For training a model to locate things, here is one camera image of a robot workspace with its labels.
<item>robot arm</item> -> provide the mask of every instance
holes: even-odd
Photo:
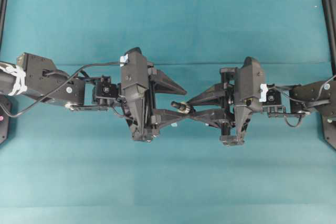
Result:
[[[64,106],[72,111],[112,109],[126,119],[134,140],[150,142],[159,135],[160,128],[183,118],[178,112],[157,109],[155,94],[184,95],[186,91],[147,61],[140,48],[129,50],[122,60],[86,65],[72,76],[57,69],[52,60],[27,53],[18,57],[17,65],[0,62],[1,94],[25,95],[36,101],[15,115],[1,103],[4,116],[18,117],[37,102]],[[111,83],[111,77],[106,76],[91,78],[83,71],[86,67],[105,65],[121,66],[121,83]],[[92,105],[84,104],[86,84],[93,85]],[[121,107],[123,115],[115,107]]]
[[[336,120],[336,81],[332,77],[307,85],[279,87],[265,83],[265,71],[251,57],[239,68],[222,68],[221,82],[185,103],[172,102],[172,106],[188,118],[221,129],[224,145],[242,145],[255,113],[267,113],[269,118],[284,118],[289,126],[297,127],[305,116],[319,112],[329,123]],[[281,95],[290,100],[290,113],[282,105]],[[196,111],[196,106],[215,105],[219,109]],[[298,118],[291,125],[287,118]]]
[[[84,68],[108,65],[120,65],[120,83],[112,83],[108,76],[89,77],[84,71]],[[126,120],[132,138],[143,142],[151,142],[160,134],[161,128],[189,118],[219,128],[224,145],[242,145],[255,113],[284,118],[289,126],[297,127],[304,117],[319,112],[329,123],[327,127],[336,129],[335,76],[303,86],[280,87],[265,82],[265,71],[251,57],[245,59],[241,68],[221,68],[219,73],[220,83],[187,102],[172,102],[177,111],[171,111],[156,107],[155,94],[185,95],[186,91],[147,61],[140,48],[127,51],[118,62],[85,65],[72,75],[57,69],[50,59],[24,53],[18,57],[16,65],[0,62],[0,107],[3,110],[0,114],[0,135],[3,136],[0,143],[7,137],[9,117],[22,115],[38,102],[78,112],[112,109]],[[87,84],[93,85],[91,105],[84,104]],[[11,103],[4,95],[25,95],[35,102],[17,114],[11,114]],[[281,95],[290,100],[290,112],[282,105]],[[195,109],[204,105],[219,108]],[[117,112],[116,107],[120,107],[122,113]],[[298,123],[291,125],[288,117],[297,118]],[[335,139],[330,139],[329,143],[336,148]]]

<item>black cable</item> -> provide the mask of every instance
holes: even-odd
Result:
[[[57,90],[60,90],[62,87],[64,87],[69,81],[71,81],[81,70],[85,69],[85,68],[90,68],[90,67],[102,67],[102,66],[109,66],[109,65],[119,65],[119,64],[125,64],[125,62],[118,62],[118,61],[112,61],[112,62],[107,62],[107,63],[93,63],[93,64],[88,64],[88,65],[84,65],[81,68],[79,68],[75,73],[73,73],[66,81],[64,81],[61,85],[59,85],[57,88],[49,91],[47,94],[39,97],[34,103],[32,103],[31,105],[29,105],[28,107],[26,107],[25,109],[21,110],[20,112],[16,113],[16,114],[11,114],[10,111],[8,111],[8,109],[0,103],[0,107],[3,109],[3,111],[11,118],[17,118],[18,116],[22,115],[23,113],[27,112],[28,110],[30,110],[32,107],[34,107],[35,105],[37,105],[40,101],[46,99],[47,97],[49,97],[50,95],[52,95],[53,93],[55,93]]]
[[[301,115],[301,116],[299,117],[299,120],[298,120],[297,124],[295,124],[295,125],[290,124],[290,123],[288,122],[288,119],[287,119],[287,117],[286,117],[285,115],[284,115],[283,118],[285,119],[285,122],[286,122],[286,124],[287,124],[289,127],[296,128],[296,127],[299,127],[299,126],[301,125],[303,116]]]
[[[118,117],[120,117],[120,118],[125,118],[125,119],[127,119],[127,120],[134,121],[132,118],[130,118],[130,117],[126,116],[126,115],[122,115],[122,114],[120,114],[120,113],[115,109],[115,107],[111,107],[111,108],[112,108],[112,110],[114,111],[114,114],[115,114],[116,116],[118,116]]]

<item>black plastic part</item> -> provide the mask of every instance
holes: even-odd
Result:
[[[92,90],[92,103],[111,106],[118,98],[118,88],[111,83],[111,77],[102,76]]]
[[[12,103],[4,95],[0,95],[0,103],[5,105],[10,111]],[[9,116],[0,108],[0,144],[3,143],[8,137]]]
[[[327,26],[332,73],[336,74],[336,0],[322,0]],[[324,139],[336,149],[336,123],[322,116]]]
[[[3,34],[4,24],[5,24],[6,5],[7,5],[7,0],[0,0],[0,48],[1,48],[2,34]]]
[[[2,34],[4,30],[4,23],[5,23],[5,15],[6,15],[6,5],[7,0],[0,0],[0,49],[2,44]],[[8,82],[11,85],[12,79],[11,77],[4,74],[5,82]],[[7,109],[10,111],[12,109],[11,102],[5,97],[4,95],[0,95],[0,103],[5,105]],[[9,126],[9,116],[4,113],[2,109],[0,109],[0,144],[3,143],[8,136],[8,126]]]

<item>black mounting plate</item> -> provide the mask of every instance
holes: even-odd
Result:
[[[327,26],[332,73],[336,74],[336,0],[322,0]],[[336,149],[336,122],[328,123],[322,116],[324,139]]]
[[[0,95],[0,103],[5,105],[10,111],[12,103],[4,95]],[[3,143],[8,137],[9,116],[0,108],[0,144]]]

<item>bolt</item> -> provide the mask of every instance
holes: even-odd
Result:
[[[108,93],[108,92],[110,92],[110,88],[109,87],[104,87],[103,91],[104,91],[104,93]]]
[[[268,97],[268,101],[270,101],[270,102],[274,102],[274,100],[275,100],[274,95],[270,95],[270,96]]]
[[[330,84],[329,84],[329,83],[326,83],[326,84],[323,86],[323,88],[324,88],[325,90],[329,90],[329,89],[330,89]]]
[[[71,93],[72,93],[72,87],[67,87],[67,88],[66,88],[66,91],[67,91],[69,94],[71,94]]]

